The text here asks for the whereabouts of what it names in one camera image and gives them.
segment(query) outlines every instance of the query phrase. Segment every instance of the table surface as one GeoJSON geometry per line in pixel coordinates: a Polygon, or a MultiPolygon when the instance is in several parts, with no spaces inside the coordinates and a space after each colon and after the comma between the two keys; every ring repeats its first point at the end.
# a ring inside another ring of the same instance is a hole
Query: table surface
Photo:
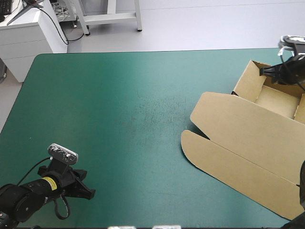
{"type": "MultiPolygon", "coordinates": [[[[55,142],[79,154],[92,200],[71,216],[44,206],[21,227],[280,227],[287,220],[195,168],[180,146],[205,91],[230,93],[250,59],[277,49],[43,54],[0,134],[0,185],[16,183],[55,142]]],[[[33,172],[26,181],[37,179],[33,172]]]]}

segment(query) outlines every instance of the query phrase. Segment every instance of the white desk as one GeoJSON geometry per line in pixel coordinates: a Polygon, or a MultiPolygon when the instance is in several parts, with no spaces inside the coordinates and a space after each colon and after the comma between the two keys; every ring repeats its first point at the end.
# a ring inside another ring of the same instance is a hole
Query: white desk
{"type": "MultiPolygon", "coordinates": [[[[19,0],[14,0],[13,10],[18,6],[18,2],[19,0]]],[[[49,0],[45,0],[41,5],[64,37],[49,0]]],[[[42,53],[67,52],[67,45],[62,42],[49,17],[39,9],[33,8],[7,25],[19,9],[0,23],[0,58],[15,78],[23,82],[35,56],[42,53]]]]}

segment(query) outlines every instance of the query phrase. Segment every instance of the box flap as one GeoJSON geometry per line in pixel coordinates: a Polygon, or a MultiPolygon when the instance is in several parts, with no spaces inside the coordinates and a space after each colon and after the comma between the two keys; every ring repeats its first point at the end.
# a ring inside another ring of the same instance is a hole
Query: box flap
{"type": "Polygon", "coordinates": [[[202,94],[191,121],[211,141],[298,184],[305,125],[236,95],[211,92],[202,94]]]}
{"type": "Polygon", "coordinates": [[[295,111],[300,99],[263,85],[262,91],[255,101],[256,104],[287,118],[295,118],[295,111]]]}
{"type": "Polygon", "coordinates": [[[302,95],[300,104],[295,112],[295,120],[305,124],[305,94],[302,95]]]}
{"type": "Polygon", "coordinates": [[[265,66],[258,62],[250,61],[234,88],[234,92],[238,96],[251,102],[254,102],[258,98],[266,80],[266,76],[259,75],[259,67],[257,64],[265,66]]]}
{"type": "Polygon", "coordinates": [[[303,89],[300,88],[298,85],[281,85],[281,84],[273,84],[271,82],[271,77],[267,77],[264,85],[268,86],[268,87],[272,87],[274,89],[277,89],[281,92],[284,92],[286,94],[301,98],[302,94],[304,93],[303,89]]]}
{"type": "Polygon", "coordinates": [[[191,131],[183,131],[185,156],[197,168],[287,219],[303,213],[299,188],[191,131]]]}

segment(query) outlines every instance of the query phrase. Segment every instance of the floor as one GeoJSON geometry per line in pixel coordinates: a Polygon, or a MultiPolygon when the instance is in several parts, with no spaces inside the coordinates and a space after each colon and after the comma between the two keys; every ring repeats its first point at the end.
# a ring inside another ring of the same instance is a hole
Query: floor
{"type": "MultiPolygon", "coordinates": [[[[105,13],[106,0],[82,0],[88,15],[105,13]]],[[[117,11],[134,10],[117,0],[117,11]]],[[[135,23],[96,25],[68,52],[135,52],[272,48],[281,35],[305,35],[305,0],[141,0],[143,31],[135,23]]],[[[64,24],[69,40],[80,26],[64,24]]],[[[0,84],[0,131],[21,88],[11,74],[0,84]]]]}

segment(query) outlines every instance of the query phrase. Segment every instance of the black cable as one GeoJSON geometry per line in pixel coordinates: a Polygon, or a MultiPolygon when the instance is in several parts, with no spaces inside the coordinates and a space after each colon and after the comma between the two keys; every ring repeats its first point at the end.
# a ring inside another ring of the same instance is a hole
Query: black cable
{"type": "MultiPolygon", "coordinates": [[[[284,65],[284,67],[286,68],[286,70],[288,71],[288,73],[290,74],[290,76],[291,76],[292,78],[294,78],[294,75],[293,75],[292,72],[289,70],[289,68],[288,68],[288,66],[287,66],[287,64],[286,64],[286,62],[283,60],[283,55],[281,55],[281,61],[282,61],[282,64],[284,65]]],[[[303,91],[305,92],[305,88],[304,88],[297,80],[295,80],[295,83],[296,83],[300,88],[302,88],[303,91]]]]}
{"type": "Polygon", "coordinates": [[[60,36],[62,42],[64,42],[66,45],[68,45],[69,42],[77,41],[77,40],[79,40],[80,38],[82,38],[82,37],[84,36],[84,33],[83,33],[81,37],[79,37],[79,38],[77,38],[77,39],[75,39],[75,40],[68,40],[68,38],[67,38],[65,32],[62,30],[63,35],[65,36],[65,39],[66,39],[66,41],[65,41],[65,40],[62,38],[61,33],[59,32],[59,30],[58,30],[58,28],[57,28],[55,22],[53,21],[53,19],[51,18],[51,16],[50,16],[46,11],[42,10],[41,8],[37,7],[36,5],[34,5],[34,4],[32,4],[32,3],[29,3],[27,0],[24,0],[24,1],[25,1],[27,4],[32,5],[33,7],[35,7],[35,8],[37,8],[37,9],[39,9],[40,11],[44,12],[44,13],[50,18],[50,20],[52,21],[53,25],[54,25],[55,28],[56,28],[56,31],[57,31],[58,35],[60,36]]]}
{"type": "Polygon", "coordinates": [[[64,219],[66,219],[66,218],[68,218],[68,217],[70,216],[70,214],[71,214],[71,209],[70,209],[69,203],[68,203],[68,201],[67,201],[67,199],[66,199],[64,193],[61,193],[60,197],[61,197],[61,199],[63,200],[63,203],[64,203],[64,205],[65,205],[65,207],[66,207],[66,211],[67,211],[67,215],[66,215],[66,216],[62,216],[62,215],[59,213],[59,211],[58,211],[57,199],[52,199],[52,200],[54,201],[54,204],[55,204],[54,210],[55,210],[55,214],[56,214],[57,218],[59,218],[59,219],[61,219],[61,220],[64,220],[64,219]]]}
{"type": "Polygon", "coordinates": [[[24,177],[17,183],[17,186],[27,177],[27,175],[28,175],[37,165],[39,165],[40,163],[42,163],[42,162],[44,162],[44,161],[46,161],[46,160],[49,160],[49,157],[47,157],[47,158],[41,160],[40,162],[36,163],[36,164],[26,173],[26,175],[24,175],[24,177]]]}

